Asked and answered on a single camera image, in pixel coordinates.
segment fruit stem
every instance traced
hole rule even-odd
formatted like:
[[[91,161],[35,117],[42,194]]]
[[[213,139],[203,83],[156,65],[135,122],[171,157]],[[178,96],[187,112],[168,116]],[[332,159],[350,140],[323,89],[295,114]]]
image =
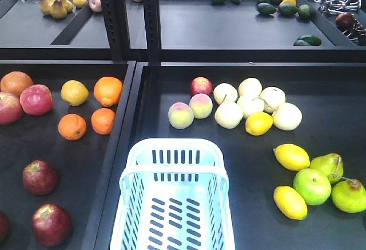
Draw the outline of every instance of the fruit stem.
[[[339,177],[339,178],[343,178],[344,180],[348,180],[350,182],[352,182],[354,185],[356,185],[356,182],[355,180],[351,179],[351,178],[346,178],[346,177],[343,177],[343,176],[339,176],[338,174],[332,174],[333,177]]]
[[[259,99],[259,100],[263,100],[264,101],[264,103],[266,103],[266,105],[268,106],[268,107],[270,107],[272,110],[274,110],[274,111],[277,111],[277,109],[275,109],[275,108],[272,108],[267,102],[266,102],[266,100],[265,99],[263,99],[263,98],[261,98],[261,97],[255,97],[254,99],[252,99],[252,101],[253,100],[256,100],[256,99]]]

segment green pear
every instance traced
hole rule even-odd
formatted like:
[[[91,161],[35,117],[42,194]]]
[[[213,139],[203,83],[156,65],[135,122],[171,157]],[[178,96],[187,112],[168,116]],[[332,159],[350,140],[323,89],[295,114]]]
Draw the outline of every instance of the green pear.
[[[339,154],[331,153],[316,157],[310,162],[309,167],[323,172],[331,184],[339,181],[343,175],[343,161]]]
[[[357,213],[366,209],[366,190],[355,179],[338,182],[331,192],[334,205],[347,213]]]

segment green apple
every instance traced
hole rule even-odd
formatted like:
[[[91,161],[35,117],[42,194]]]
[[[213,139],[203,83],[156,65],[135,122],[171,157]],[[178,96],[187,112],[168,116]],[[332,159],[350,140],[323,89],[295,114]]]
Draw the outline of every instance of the green apple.
[[[293,179],[294,189],[308,205],[320,205],[331,195],[332,186],[327,176],[311,168],[300,170]]]

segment orange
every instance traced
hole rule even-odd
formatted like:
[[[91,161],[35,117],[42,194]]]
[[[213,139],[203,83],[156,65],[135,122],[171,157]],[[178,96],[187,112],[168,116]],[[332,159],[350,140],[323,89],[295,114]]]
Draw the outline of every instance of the orange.
[[[109,108],[100,108],[91,115],[91,126],[98,134],[110,134],[116,114]]]
[[[22,91],[33,84],[33,80],[26,73],[13,71],[3,76],[0,81],[0,89],[2,92],[12,93],[20,97]]]
[[[94,96],[104,107],[118,104],[122,93],[122,81],[115,77],[102,77],[94,85]]]
[[[86,132],[86,121],[78,114],[67,114],[59,121],[58,132],[67,140],[78,140]]]

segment basket handle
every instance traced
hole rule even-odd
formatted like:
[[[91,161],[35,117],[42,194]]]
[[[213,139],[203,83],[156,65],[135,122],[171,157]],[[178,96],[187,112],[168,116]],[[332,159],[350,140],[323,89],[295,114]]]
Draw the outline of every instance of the basket handle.
[[[135,165],[131,167],[125,168],[125,170],[122,172],[122,175],[120,177],[120,186],[122,184],[123,179],[130,175],[135,173],[184,173],[184,174],[216,174],[220,176],[220,182],[218,186],[220,187],[220,190],[223,192],[223,196],[228,197],[229,192],[229,178],[226,173],[226,170],[217,167],[217,166],[185,166],[185,165]]]

